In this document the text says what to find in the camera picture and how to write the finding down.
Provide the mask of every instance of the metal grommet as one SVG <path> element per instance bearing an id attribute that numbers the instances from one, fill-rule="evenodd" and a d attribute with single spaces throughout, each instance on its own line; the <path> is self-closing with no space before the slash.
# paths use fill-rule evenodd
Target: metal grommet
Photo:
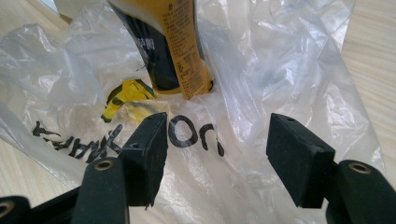
<path id="1" fill-rule="evenodd" d="M 348 166 L 353 171 L 364 174 L 364 175 L 368 175 L 371 173 L 371 169 L 362 163 L 352 162 Z"/>
<path id="2" fill-rule="evenodd" d="M 95 164 L 94 168 L 97 171 L 104 171 L 110 169 L 114 165 L 113 161 L 100 161 Z"/>
<path id="3" fill-rule="evenodd" d="M 0 218 L 5 217 L 14 208 L 15 203 L 12 201 L 5 201 L 0 203 Z"/>

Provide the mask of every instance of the wooden surface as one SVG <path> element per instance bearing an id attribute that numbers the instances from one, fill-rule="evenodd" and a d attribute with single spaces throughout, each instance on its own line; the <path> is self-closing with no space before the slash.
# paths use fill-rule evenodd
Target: wooden surface
<path id="1" fill-rule="evenodd" d="M 0 0 L 0 36 L 26 23 L 52 30 L 67 24 L 32 1 Z M 388 179 L 396 187 L 396 3 L 357 0 L 343 57 L 378 135 Z M 0 197 L 25 195 L 32 206 L 69 189 L 36 162 L 0 140 Z"/>

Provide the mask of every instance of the yellow bottle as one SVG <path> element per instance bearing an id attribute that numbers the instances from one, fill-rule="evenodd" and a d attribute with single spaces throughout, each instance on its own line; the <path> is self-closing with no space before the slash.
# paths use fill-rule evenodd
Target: yellow bottle
<path id="1" fill-rule="evenodd" d="M 190 99 L 209 92 L 194 0 L 107 0 L 131 34 L 156 95 Z"/>

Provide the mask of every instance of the white plastic bag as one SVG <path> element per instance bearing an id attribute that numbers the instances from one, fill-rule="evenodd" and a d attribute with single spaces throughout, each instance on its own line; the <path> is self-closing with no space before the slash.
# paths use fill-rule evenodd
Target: white plastic bag
<path id="1" fill-rule="evenodd" d="M 117 156 L 139 120 L 166 111 L 163 182 L 154 207 L 131 209 L 134 222 L 322 223 L 322 210 L 294 206 L 268 162 L 268 123 L 273 112 L 293 117 L 337 150 L 336 161 L 383 170 L 339 53 L 353 5 L 197 1 L 214 90 L 191 101 L 127 103 L 110 123 L 100 118 L 107 96 L 125 79 L 147 77 L 111 8 L 86 8 L 62 38 L 24 26 L 0 40 L 0 134 L 75 187 L 85 161 Z"/>

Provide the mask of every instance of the black clamp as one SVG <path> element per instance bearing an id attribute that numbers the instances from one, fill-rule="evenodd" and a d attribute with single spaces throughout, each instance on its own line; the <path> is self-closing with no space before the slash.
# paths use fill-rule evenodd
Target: black clamp
<path id="1" fill-rule="evenodd" d="M 266 153 L 296 206 L 321 208 L 328 223 L 396 223 L 396 193 L 373 166 L 333 161 L 335 150 L 297 120 L 272 114 Z"/>
<path id="2" fill-rule="evenodd" d="M 0 198 L 0 223 L 129 223 L 129 206 L 154 204 L 167 154 L 166 113 L 145 118 L 117 158 L 91 162 L 79 188 L 35 208 Z"/>

